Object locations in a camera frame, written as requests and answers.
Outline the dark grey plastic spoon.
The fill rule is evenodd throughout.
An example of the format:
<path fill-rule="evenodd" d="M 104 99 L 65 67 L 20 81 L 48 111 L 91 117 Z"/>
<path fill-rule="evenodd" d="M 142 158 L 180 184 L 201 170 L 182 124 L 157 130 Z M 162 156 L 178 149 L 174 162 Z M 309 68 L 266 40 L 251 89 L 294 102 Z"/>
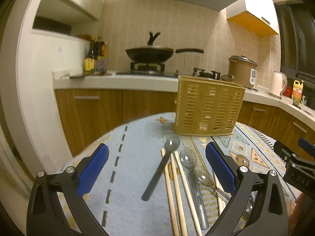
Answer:
<path fill-rule="evenodd" d="M 154 192 L 160 177 L 163 173 L 163 170 L 165 169 L 169 158 L 171 156 L 171 154 L 176 151 L 179 147 L 181 143 L 181 140 L 179 138 L 179 136 L 177 135 L 172 135 L 171 137 L 169 137 L 165 144 L 164 144 L 164 149 L 165 149 L 165 155 L 163 156 L 161 162 L 159 163 L 153 177 L 151 178 L 147 188 L 145 189 L 144 193 L 142 194 L 141 199 L 143 201 L 148 201 L 152 195 L 152 193 Z"/>

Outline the light blue patterned tablecloth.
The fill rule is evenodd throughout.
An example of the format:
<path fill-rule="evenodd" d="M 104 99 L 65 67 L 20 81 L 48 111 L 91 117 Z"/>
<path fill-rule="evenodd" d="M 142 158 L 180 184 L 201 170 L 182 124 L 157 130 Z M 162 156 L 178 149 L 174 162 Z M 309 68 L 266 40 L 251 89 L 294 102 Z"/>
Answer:
<path fill-rule="evenodd" d="M 162 113 L 116 127 L 90 144 L 69 165 L 76 166 L 91 155 L 99 144 L 109 147 L 109 159 L 90 193 L 84 200 L 97 221 L 110 235 L 173 235 L 164 177 L 148 201 L 141 199 L 162 159 L 161 150 L 173 135 L 173 113 Z M 201 137 L 182 136 L 180 148 L 196 153 L 197 166 L 214 179 L 205 157 L 207 143 L 215 142 L 233 158 L 249 162 L 249 169 L 265 174 L 270 170 L 280 176 L 285 164 L 273 151 L 274 140 L 237 123 L 232 135 Z"/>

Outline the wooden chopstick right pair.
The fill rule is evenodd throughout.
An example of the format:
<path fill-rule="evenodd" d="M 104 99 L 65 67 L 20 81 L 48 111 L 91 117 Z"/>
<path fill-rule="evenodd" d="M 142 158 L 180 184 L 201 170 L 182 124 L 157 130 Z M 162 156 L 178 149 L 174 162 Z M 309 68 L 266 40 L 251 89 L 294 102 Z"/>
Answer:
<path fill-rule="evenodd" d="M 221 184 L 220 184 L 216 174 L 214 174 L 214 182 L 215 182 L 215 186 L 217 187 L 218 190 L 223 189 L 221 187 Z M 221 215 L 222 212 L 224 211 L 225 207 L 226 207 L 226 203 L 225 203 L 224 199 L 219 195 L 219 193 L 217 193 L 217 196 L 218 196 L 218 210 L 219 210 L 219 214 Z"/>

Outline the dark kitchen window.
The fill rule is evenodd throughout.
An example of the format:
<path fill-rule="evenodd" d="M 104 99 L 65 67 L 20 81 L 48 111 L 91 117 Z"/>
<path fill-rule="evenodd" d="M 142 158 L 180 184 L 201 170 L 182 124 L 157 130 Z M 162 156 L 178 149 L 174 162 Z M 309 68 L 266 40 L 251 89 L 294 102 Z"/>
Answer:
<path fill-rule="evenodd" d="M 314 18 L 301 1 L 276 4 L 280 43 L 280 71 L 314 89 Z"/>

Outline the dark soy sauce bottle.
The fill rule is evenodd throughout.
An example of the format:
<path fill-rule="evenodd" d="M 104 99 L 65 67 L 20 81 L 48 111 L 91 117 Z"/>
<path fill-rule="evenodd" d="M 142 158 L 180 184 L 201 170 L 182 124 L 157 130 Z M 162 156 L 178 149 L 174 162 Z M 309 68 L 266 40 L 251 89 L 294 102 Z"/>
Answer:
<path fill-rule="evenodd" d="M 91 41 L 90 41 L 89 51 L 84 60 L 84 73 L 86 75 L 92 74 L 94 72 L 94 66 L 95 66 L 94 45 L 95 45 L 95 37 L 92 36 Z"/>

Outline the white orange wall cabinet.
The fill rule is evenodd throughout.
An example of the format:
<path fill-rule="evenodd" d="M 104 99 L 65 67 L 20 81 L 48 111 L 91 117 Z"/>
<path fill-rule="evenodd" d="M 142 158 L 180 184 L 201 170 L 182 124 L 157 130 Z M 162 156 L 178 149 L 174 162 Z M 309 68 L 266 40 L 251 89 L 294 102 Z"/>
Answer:
<path fill-rule="evenodd" d="M 272 0 L 238 0 L 226 8 L 226 18 L 257 36 L 279 34 Z"/>

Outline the clear grey plastic spoon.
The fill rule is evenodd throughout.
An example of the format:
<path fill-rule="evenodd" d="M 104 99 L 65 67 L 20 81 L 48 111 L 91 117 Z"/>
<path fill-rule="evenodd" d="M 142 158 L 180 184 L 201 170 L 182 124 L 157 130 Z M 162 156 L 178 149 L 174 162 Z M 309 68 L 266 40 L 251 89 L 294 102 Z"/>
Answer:
<path fill-rule="evenodd" d="M 199 183 L 194 173 L 194 169 L 197 164 L 196 154 L 189 148 L 183 148 L 180 152 L 179 157 L 181 164 L 188 170 L 188 178 L 191 185 L 192 197 L 194 201 L 194 206 L 196 208 L 197 216 L 199 218 L 200 227 L 202 230 L 206 230 L 209 228 L 209 223 Z"/>

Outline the black wok with lid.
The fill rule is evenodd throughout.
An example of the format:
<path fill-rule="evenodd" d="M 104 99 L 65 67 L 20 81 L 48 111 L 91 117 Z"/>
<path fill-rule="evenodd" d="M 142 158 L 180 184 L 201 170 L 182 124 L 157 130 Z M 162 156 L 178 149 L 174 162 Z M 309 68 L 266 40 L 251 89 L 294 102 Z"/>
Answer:
<path fill-rule="evenodd" d="M 132 49 L 126 49 L 127 56 L 135 63 L 145 63 L 145 64 L 159 64 L 169 60 L 174 53 L 204 53 L 203 49 L 197 48 L 184 48 L 184 49 L 172 49 L 169 47 L 161 47 L 158 45 L 153 45 L 154 41 L 160 35 L 160 32 L 153 34 L 149 33 L 149 40 L 146 46 L 134 47 Z"/>

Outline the white electric kettle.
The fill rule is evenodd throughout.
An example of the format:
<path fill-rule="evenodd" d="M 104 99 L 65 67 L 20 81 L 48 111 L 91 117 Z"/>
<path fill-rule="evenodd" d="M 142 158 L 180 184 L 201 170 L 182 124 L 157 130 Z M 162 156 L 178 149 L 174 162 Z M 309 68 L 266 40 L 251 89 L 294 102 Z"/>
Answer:
<path fill-rule="evenodd" d="M 287 88 L 287 76 L 281 72 L 274 71 L 272 74 L 269 94 L 279 99 Z"/>

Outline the brown rice cooker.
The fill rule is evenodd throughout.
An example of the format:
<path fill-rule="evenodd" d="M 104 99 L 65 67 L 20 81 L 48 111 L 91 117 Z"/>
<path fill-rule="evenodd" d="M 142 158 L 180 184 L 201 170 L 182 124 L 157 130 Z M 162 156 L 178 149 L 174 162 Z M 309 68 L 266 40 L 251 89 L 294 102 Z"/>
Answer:
<path fill-rule="evenodd" d="M 227 75 L 221 79 L 232 82 L 248 89 L 253 89 L 256 84 L 258 64 L 245 56 L 233 55 L 229 58 Z"/>

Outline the black gas stove top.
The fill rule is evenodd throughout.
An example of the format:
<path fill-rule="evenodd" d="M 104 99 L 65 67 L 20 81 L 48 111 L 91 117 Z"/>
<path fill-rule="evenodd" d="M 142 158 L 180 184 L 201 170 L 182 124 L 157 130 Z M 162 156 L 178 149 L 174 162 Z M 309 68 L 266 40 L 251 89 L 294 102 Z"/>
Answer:
<path fill-rule="evenodd" d="M 221 79 L 221 73 L 217 71 L 206 72 L 204 69 L 193 68 L 191 74 L 179 72 L 179 70 L 167 72 L 164 64 L 139 64 L 132 62 L 129 70 L 119 71 L 116 75 L 135 75 L 135 76 L 156 76 L 156 77 L 170 77 L 177 78 L 180 75 L 194 76 L 202 78 L 210 78 L 215 80 Z"/>

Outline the tan slotted utensil basket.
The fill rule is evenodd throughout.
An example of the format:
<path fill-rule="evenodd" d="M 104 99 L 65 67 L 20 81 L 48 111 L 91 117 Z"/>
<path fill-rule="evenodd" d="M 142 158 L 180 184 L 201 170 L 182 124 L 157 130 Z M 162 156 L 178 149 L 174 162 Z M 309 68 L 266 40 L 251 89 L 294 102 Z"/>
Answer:
<path fill-rule="evenodd" d="M 179 76 L 173 130 L 179 135 L 233 134 L 245 88 L 202 77 Z"/>

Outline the yellow oil bottle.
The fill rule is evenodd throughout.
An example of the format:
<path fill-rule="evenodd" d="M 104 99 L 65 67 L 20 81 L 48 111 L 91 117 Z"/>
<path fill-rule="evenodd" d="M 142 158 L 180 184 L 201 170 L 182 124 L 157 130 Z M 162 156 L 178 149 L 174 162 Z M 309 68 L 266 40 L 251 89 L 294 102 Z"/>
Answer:
<path fill-rule="evenodd" d="M 293 92 L 292 92 L 292 102 L 293 105 L 298 107 L 301 103 L 302 94 L 303 94 L 303 85 L 304 81 L 294 80 Z"/>

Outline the wooden chopstick far left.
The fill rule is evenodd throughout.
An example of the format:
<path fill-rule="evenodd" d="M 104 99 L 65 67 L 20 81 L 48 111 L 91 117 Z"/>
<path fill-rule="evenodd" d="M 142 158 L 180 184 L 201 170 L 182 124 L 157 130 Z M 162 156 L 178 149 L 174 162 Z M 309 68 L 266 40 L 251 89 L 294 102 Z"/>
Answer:
<path fill-rule="evenodd" d="M 179 228 L 178 228 L 177 216 L 176 216 L 176 211 L 175 211 L 175 204 L 174 204 L 173 194 L 172 194 L 172 189 L 171 189 L 168 164 L 166 164 L 166 166 L 164 168 L 164 175 L 165 175 L 165 180 L 166 180 L 166 188 L 167 188 L 171 223 L 172 223 L 172 228 L 173 228 L 173 235 L 179 236 Z"/>

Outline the red-label sauce bottle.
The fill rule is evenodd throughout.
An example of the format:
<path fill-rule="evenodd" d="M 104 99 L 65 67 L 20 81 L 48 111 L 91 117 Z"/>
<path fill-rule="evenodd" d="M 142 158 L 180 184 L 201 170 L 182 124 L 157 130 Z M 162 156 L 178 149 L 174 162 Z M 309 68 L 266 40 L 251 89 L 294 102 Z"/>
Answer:
<path fill-rule="evenodd" d="M 97 37 L 97 41 L 95 43 L 95 67 L 102 65 L 105 62 L 105 55 L 106 55 L 106 44 L 103 41 L 101 36 Z"/>

